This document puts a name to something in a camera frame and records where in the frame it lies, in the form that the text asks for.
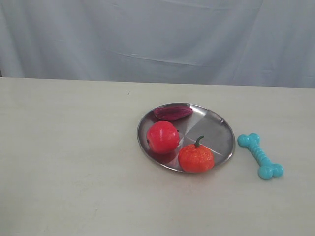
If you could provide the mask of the purple sweet potato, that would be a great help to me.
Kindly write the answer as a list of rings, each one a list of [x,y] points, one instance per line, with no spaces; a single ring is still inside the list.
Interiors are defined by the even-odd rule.
[[[193,113],[193,110],[192,108],[187,106],[159,107],[154,109],[153,113],[157,119],[165,121],[176,121],[191,115]]]

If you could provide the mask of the white backdrop cloth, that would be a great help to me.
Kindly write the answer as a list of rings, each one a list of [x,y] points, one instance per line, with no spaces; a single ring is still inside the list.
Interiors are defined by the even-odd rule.
[[[5,77],[312,88],[312,0],[3,0]]]

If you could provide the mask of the round silver metal plate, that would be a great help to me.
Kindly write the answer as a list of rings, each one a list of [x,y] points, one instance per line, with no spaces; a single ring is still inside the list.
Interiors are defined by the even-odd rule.
[[[204,138],[200,143],[211,150],[215,168],[232,157],[236,145],[235,136],[230,125],[219,114],[190,103],[170,103],[161,107],[189,107],[192,109],[192,114],[172,122],[179,131],[180,141],[174,151],[165,155],[154,153],[146,141],[148,129],[159,119],[156,118],[153,110],[142,117],[137,128],[137,139],[148,159],[167,169],[183,173],[184,170],[178,161],[178,153],[182,147],[195,143],[201,135]]]

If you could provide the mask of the red apple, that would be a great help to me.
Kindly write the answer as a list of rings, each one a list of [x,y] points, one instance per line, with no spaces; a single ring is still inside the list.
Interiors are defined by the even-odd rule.
[[[148,129],[146,140],[154,153],[167,154],[178,147],[180,135],[171,122],[158,121]]]

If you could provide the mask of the teal toy bone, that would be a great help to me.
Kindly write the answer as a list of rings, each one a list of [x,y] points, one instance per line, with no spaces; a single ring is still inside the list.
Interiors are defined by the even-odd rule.
[[[278,163],[271,162],[265,152],[261,149],[260,136],[258,134],[241,134],[237,138],[237,143],[239,146],[247,148],[253,158],[256,160],[259,165],[257,174],[261,179],[270,180],[272,178],[279,178],[284,175],[283,166]]]

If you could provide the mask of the orange toy pumpkin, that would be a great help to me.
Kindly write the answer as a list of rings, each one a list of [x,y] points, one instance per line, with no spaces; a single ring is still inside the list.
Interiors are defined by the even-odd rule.
[[[199,136],[195,143],[181,148],[178,154],[179,165],[185,172],[203,173],[214,168],[212,151],[200,143],[204,136]]]

